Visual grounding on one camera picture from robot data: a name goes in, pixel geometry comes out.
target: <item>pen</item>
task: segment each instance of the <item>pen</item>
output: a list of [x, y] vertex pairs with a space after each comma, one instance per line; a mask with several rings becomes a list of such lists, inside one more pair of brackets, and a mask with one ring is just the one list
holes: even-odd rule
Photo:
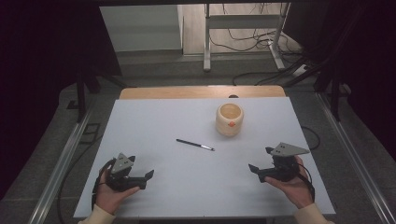
[[206, 147], [206, 146], [203, 146], [203, 145], [200, 145], [200, 144], [184, 141], [184, 140], [181, 140], [181, 139], [176, 139], [176, 140], [178, 142], [181, 142], [181, 143], [184, 143], [184, 144], [188, 144], [188, 145], [192, 145], [192, 146], [195, 146], [195, 147], [202, 147], [202, 148], [205, 148], [205, 149], [208, 149], [208, 150], [211, 150], [211, 151], [215, 150], [213, 147]]

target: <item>hand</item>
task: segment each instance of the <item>hand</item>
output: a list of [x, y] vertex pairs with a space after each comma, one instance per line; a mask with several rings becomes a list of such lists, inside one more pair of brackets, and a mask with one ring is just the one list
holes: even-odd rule
[[[303, 160], [301, 160], [300, 157], [295, 156], [295, 158], [299, 164], [303, 165]], [[300, 174], [307, 177], [305, 169], [302, 166], [299, 167]], [[309, 204], [313, 203], [308, 186], [297, 176], [288, 182], [282, 182], [267, 176], [265, 177], [265, 181], [277, 189], [282, 190], [286, 194], [286, 197], [288, 197], [288, 199], [294, 203], [298, 209], [307, 207]]]
[[140, 188], [134, 187], [132, 189], [127, 189], [124, 192], [115, 191], [106, 184], [106, 176], [108, 172], [107, 168], [105, 168], [105, 171], [100, 178], [101, 184], [99, 184], [98, 191], [96, 193], [96, 205], [109, 214], [114, 215], [117, 209], [119, 209], [122, 201], [138, 192]]

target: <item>wall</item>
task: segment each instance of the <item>wall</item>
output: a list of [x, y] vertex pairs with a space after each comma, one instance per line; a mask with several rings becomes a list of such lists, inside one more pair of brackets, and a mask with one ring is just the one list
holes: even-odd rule
[[181, 49], [177, 6], [100, 9], [115, 51]]

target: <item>white tabletop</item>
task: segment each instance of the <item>white tabletop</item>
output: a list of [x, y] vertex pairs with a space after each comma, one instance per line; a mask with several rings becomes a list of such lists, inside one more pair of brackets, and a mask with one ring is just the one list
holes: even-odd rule
[[[216, 131], [217, 108], [237, 103], [245, 112], [241, 133]], [[210, 151], [176, 141], [214, 147]], [[280, 142], [308, 148], [288, 97], [118, 100], [82, 192], [75, 217], [91, 213], [98, 170], [122, 152], [136, 156], [130, 176], [154, 169], [147, 188], [121, 205], [117, 217], [204, 218], [289, 216], [295, 206], [278, 189], [260, 183], [248, 164], [273, 168], [265, 147]], [[301, 155], [323, 214], [332, 204], [311, 154]]]

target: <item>sleeve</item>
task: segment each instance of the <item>sleeve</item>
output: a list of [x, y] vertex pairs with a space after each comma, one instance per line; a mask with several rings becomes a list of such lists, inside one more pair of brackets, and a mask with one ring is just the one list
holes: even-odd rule
[[80, 221], [78, 224], [110, 224], [113, 222], [114, 218], [116, 217], [110, 215], [95, 204], [90, 216]]
[[294, 213], [294, 217], [297, 219], [297, 223], [299, 224], [333, 224], [333, 222], [324, 218], [315, 203], [299, 209]]

